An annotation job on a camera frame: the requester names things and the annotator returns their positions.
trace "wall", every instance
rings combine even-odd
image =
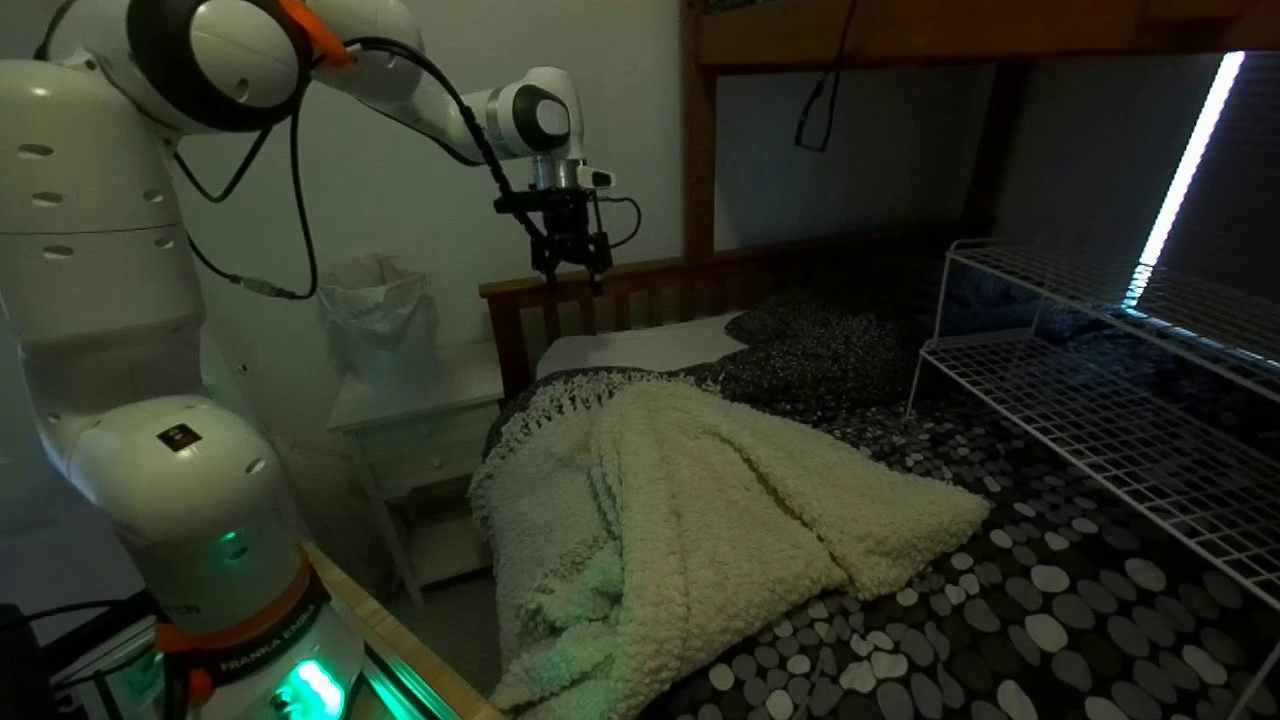
[[[827,152],[791,145],[814,78],[723,82],[717,246],[957,221],[987,82],[985,65],[851,68]]]
[[[1280,52],[1247,52],[1236,94],[1218,115],[1188,194],[1166,259],[1178,274],[1253,291],[1280,309]]]
[[[433,57],[458,89],[491,89],[528,65],[572,72],[587,152],[645,205],[645,242],[618,259],[681,253],[681,98],[674,3],[631,0],[414,0]],[[186,140],[183,152],[224,176],[243,140]],[[439,345],[484,339],[475,284],[528,274],[528,248],[491,213],[491,182],[450,166],[436,145],[315,89],[303,110],[303,169],[324,270],[389,253],[429,274],[439,305]],[[183,196],[191,236],[224,264],[298,284],[298,231],[282,174],[282,131],[227,207]],[[243,298],[205,277],[209,317],[249,367],[261,412],[282,438],[324,428],[335,367],[315,305]]]
[[[1213,68],[1217,57],[1039,65],[1016,126],[997,231],[1064,246],[1126,277]]]

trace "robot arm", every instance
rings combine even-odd
[[[560,68],[457,94],[420,57],[420,24],[399,0],[93,0],[86,52],[116,89],[167,131],[243,131],[294,114],[306,82],[331,83],[378,115],[436,140],[458,166],[531,159],[531,189],[500,176],[497,213],[531,236],[531,264],[611,270],[590,229],[597,189],[611,176],[583,157],[583,119]]]
[[[563,72],[458,98],[423,78],[399,0],[79,0],[66,24],[77,62],[0,62],[0,320],[51,464],[113,515],[180,634],[172,658],[216,658],[224,715],[243,715],[281,654],[310,650],[294,627],[318,599],[272,515],[281,461],[199,395],[205,309],[163,145],[269,129],[315,78],[463,166],[531,157],[500,213],[545,218],[545,274],[609,270],[587,229],[600,176]]]

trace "cable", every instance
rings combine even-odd
[[[463,115],[463,126],[466,126],[466,131],[472,131],[472,140],[475,140],[475,148],[479,148],[479,157],[484,157],[484,166],[488,166],[488,176],[491,176],[500,200],[510,207],[516,223],[521,223],[531,242],[545,242],[545,231],[539,231],[539,229],[531,223],[531,218],[521,207],[516,189],[510,189],[503,166],[497,159],[497,152],[491,152],[491,145],[488,145],[475,114],[466,110],[463,94],[457,94],[457,83],[450,83],[423,52],[414,52],[414,49],[407,49],[407,43],[396,43],[396,42],[389,42],[389,35],[351,35],[349,49],[389,52],[389,57],[399,57],[399,62],[407,62],[410,68],[429,72],[429,78],[446,94],[446,101],[458,110],[458,115]]]
[[[93,683],[97,683],[97,698],[102,700],[109,720],[123,720],[109,675],[97,672]]]
[[[199,184],[199,176],[191,174],[191,166],[183,159],[180,148],[167,148],[167,157],[172,157],[172,166],[186,176],[186,184],[191,184],[209,205],[224,205],[224,200],[239,189],[239,182],[249,176],[249,169],[250,169],[250,159],[261,157],[261,148],[269,145],[269,136],[272,136],[272,129],[254,131],[254,140],[249,145],[239,169],[231,174],[231,182],[227,182],[219,194],[209,194],[209,189]]]
[[[641,236],[645,229],[645,207],[634,205],[634,196],[600,196],[600,205],[628,205],[634,213],[631,231],[622,242],[611,242],[609,248],[622,248]]]
[[[86,675],[58,681],[58,683],[51,683],[51,688],[55,688],[55,691],[66,691],[66,688],[77,688],[77,683],[97,683],[101,675],[128,672],[144,654],[152,654],[152,650],[139,650],[139,654],[130,654],[128,662],[120,662],[120,663],[113,663],[113,667],[101,667],[101,672],[86,672]]]
[[[290,115],[289,115],[289,182],[290,182],[290,207],[294,207],[294,223],[298,223],[298,236],[303,236],[303,258],[306,258],[306,284],[294,291],[294,288],[281,288],[281,284],[269,284],[269,282],[254,282],[254,277],[239,277],[239,274],[227,274],[219,270],[216,259],[205,258],[205,248],[196,246],[196,236],[186,236],[186,248],[191,258],[211,274],[219,277],[224,284],[239,284],[249,291],[261,291],[261,298],[277,298],[277,299],[310,299],[318,291],[318,258],[315,258],[315,236],[310,236],[310,218],[306,218],[306,196],[303,196],[303,174],[298,174],[298,115],[303,115],[303,98],[306,98],[306,83],[298,83],[294,101],[290,101]],[[249,174],[250,157],[261,152],[269,131],[254,136],[254,148],[239,159],[231,184],[239,184],[239,176]]]
[[[33,62],[46,62],[46,43],[51,43],[55,27],[66,21],[70,7],[77,7],[77,0],[63,0],[63,3],[46,17],[44,35],[38,35]]]
[[[357,720],[357,698],[359,698],[359,691],[372,691],[372,683],[369,683],[369,675],[363,675],[363,672],[351,681],[351,688],[349,688],[349,707],[345,707],[345,715],[339,715],[339,720]]]
[[[183,720],[183,715],[186,715],[186,681],[176,663],[163,663],[158,720]]]
[[[839,27],[839,43],[836,43],[836,57],[831,57],[831,68],[823,68],[823,78],[810,83],[805,110],[798,110],[798,119],[797,119],[797,148],[809,148],[809,152],[827,152],[831,148],[831,129],[836,129],[836,101],[839,101],[839,82],[843,82],[843,49],[846,49],[846,35],[851,35],[851,17],[854,17],[854,0],[846,0],[843,7],[843,27]],[[821,140],[809,145],[809,115],[814,110],[814,101],[827,94],[827,126],[821,129]]]

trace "metal wire shelf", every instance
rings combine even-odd
[[[1280,464],[1026,333],[920,360],[1280,607]]]
[[[950,264],[1075,309],[1280,405],[1280,305],[1273,299],[1160,270],[1126,309],[1126,270],[1036,246],[963,242],[950,246]]]

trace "headboard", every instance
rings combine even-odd
[[[913,277],[898,264],[902,258],[913,258],[913,270],[920,270],[920,258],[924,270],[933,270],[933,259],[938,264],[945,258],[945,246],[938,236],[895,236],[893,246],[781,246],[719,253],[706,259],[622,264],[609,274],[600,288],[590,288],[583,277],[560,277],[556,288],[539,277],[497,282],[484,284],[479,298],[491,320],[503,395],[510,400],[531,386],[531,367],[556,335],[717,317],[831,274],[839,274],[839,282],[846,277],[846,284],[862,284],[867,298],[877,298]]]

